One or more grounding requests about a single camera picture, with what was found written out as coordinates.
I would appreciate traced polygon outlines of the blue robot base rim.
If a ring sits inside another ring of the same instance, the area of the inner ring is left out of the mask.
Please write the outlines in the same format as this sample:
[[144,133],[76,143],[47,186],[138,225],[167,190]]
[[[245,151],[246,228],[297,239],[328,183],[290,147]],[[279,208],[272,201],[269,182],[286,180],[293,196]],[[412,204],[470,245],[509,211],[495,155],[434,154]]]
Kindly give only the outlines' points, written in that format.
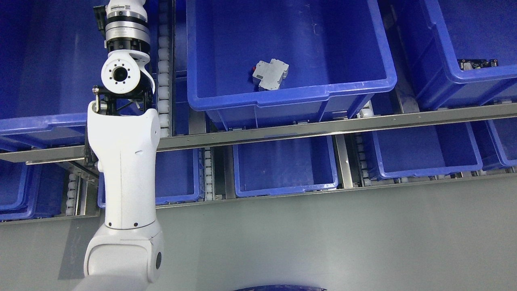
[[236,289],[236,291],[328,291],[328,289],[308,285],[273,284],[250,286],[243,289]]

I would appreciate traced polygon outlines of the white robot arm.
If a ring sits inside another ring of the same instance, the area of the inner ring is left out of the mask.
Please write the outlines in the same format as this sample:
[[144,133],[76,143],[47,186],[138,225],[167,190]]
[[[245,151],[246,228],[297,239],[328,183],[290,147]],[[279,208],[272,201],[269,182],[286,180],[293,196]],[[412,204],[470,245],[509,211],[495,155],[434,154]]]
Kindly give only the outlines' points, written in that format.
[[105,39],[102,85],[87,109],[86,148],[104,176],[105,222],[90,240],[76,291],[145,291],[160,277],[164,238],[156,216],[160,120],[147,71],[150,32],[144,0],[94,8]]

